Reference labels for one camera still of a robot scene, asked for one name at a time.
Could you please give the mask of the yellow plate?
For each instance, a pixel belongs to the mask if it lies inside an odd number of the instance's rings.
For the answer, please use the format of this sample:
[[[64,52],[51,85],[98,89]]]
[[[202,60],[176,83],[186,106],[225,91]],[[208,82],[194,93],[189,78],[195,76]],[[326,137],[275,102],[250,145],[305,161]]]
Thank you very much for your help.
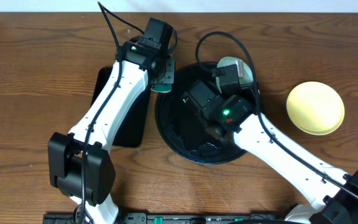
[[[294,87],[287,97],[286,109],[298,129],[316,136],[337,130],[345,115],[340,95],[321,82],[304,82]]]

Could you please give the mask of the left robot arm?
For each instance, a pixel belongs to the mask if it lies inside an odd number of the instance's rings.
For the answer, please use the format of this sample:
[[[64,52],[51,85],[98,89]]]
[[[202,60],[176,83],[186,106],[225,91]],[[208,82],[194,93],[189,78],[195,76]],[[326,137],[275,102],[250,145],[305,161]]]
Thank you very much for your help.
[[[77,203],[75,223],[114,223],[119,213],[111,189],[115,170],[109,156],[116,134],[138,97],[153,84],[171,85],[174,48],[141,38],[116,52],[106,84],[68,134],[48,142],[51,186]]]

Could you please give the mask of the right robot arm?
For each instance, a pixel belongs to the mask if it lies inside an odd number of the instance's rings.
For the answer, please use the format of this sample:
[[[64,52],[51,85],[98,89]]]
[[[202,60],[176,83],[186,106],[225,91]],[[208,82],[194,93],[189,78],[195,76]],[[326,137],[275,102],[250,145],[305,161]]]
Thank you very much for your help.
[[[350,175],[325,163],[278,130],[261,112],[259,87],[249,95],[238,86],[225,97],[214,86],[197,81],[181,99],[219,140],[230,140],[287,179],[308,201],[297,205],[284,223],[358,223],[358,170]]]

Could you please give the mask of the green scouring sponge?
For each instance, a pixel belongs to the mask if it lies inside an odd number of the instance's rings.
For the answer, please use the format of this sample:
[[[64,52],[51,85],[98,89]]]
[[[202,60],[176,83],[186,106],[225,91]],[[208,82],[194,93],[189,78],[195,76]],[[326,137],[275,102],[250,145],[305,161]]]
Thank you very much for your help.
[[[171,84],[168,85],[154,85],[150,88],[152,91],[157,93],[169,93],[172,90]]]

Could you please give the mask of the light blue plate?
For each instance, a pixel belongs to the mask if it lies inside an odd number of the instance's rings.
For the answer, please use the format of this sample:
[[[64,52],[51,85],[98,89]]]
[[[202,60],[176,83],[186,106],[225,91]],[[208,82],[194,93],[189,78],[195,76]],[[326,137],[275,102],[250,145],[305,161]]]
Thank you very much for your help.
[[[241,84],[242,90],[239,93],[241,93],[242,91],[244,91],[246,89],[250,89],[252,87],[252,84],[254,83],[254,78],[253,78],[253,74],[252,74],[250,67],[243,60],[241,60],[239,58],[235,58],[235,57],[222,58],[218,62],[217,67],[223,67],[225,65],[229,65],[231,61],[235,61],[235,60],[242,62],[242,67],[243,67],[243,71],[244,71],[244,76],[242,78],[240,78],[240,84]]]

